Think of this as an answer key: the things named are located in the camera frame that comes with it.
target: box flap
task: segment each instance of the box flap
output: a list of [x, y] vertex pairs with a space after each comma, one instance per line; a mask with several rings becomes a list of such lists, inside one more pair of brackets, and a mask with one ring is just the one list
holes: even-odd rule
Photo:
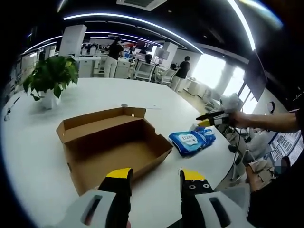
[[85, 114], [62, 121], [56, 132], [62, 143], [115, 127], [127, 122], [143, 119], [143, 108], [116, 108]]

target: white pot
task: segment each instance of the white pot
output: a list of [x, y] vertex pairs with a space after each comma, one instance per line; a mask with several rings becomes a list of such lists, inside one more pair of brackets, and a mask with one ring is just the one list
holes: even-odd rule
[[41, 98], [41, 104], [46, 109], [52, 109], [59, 105], [61, 97], [57, 98], [54, 95], [53, 90], [47, 90], [47, 92], [40, 92]]

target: person's hand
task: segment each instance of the person's hand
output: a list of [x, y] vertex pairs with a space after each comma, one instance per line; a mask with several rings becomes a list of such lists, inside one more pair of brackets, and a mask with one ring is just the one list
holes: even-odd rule
[[238, 128], [248, 128], [250, 124], [249, 115], [242, 112], [234, 112], [229, 115], [230, 125]]

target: white table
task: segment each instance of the white table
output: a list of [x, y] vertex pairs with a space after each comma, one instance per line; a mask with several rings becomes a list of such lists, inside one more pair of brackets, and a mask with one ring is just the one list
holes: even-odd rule
[[[57, 109], [42, 111], [23, 92], [10, 120], [3, 122], [4, 161], [13, 189], [33, 221], [41, 227], [58, 223], [78, 195], [69, 176], [56, 128], [63, 119], [119, 107], [148, 108], [146, 119], [165, 137], [189, 130], [200, 113], [167, 86], [115, 78], [81, 78], [63, 92]], [[217, 139], [192, 158], [173, 148], [166, 160], [134, 187], [129, 220], [133, 228], [167, 227], [181, 218], [180, 169], [204, 174], [212, 188], [226, 176], [234, 154], [228, 141], [212, 127]]]

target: black shirt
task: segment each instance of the black shirt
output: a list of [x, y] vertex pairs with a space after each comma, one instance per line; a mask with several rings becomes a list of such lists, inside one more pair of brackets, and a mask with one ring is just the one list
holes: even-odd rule
[[186, 78], [187, 74], [188, 74], [188, 71], [190, 70], [190, 62], [188, 61], [183, 61], [181, 64], [180, 64], [180, 69], [178, 70], [178, 72], [176, 73], [176, 76], [177, 77], [180, 77], [180, 78]]
[[[304, 138], [304, 107], [296, 113]], [[261, 190], [253, 192], [250, 199], [248, 221], [256, 227], [296, 227], [303, 224], [304, 203], [304, 152], [289, 171]]]
[[109, 57], [112, 57], [116, 60], [118, 60], [118, 57], [119, 57], [119, 53], [121, 51], [123, 51], [123, 47], [119, 44], [111, 44], [110, 45], [110, 48], [109, 48]]

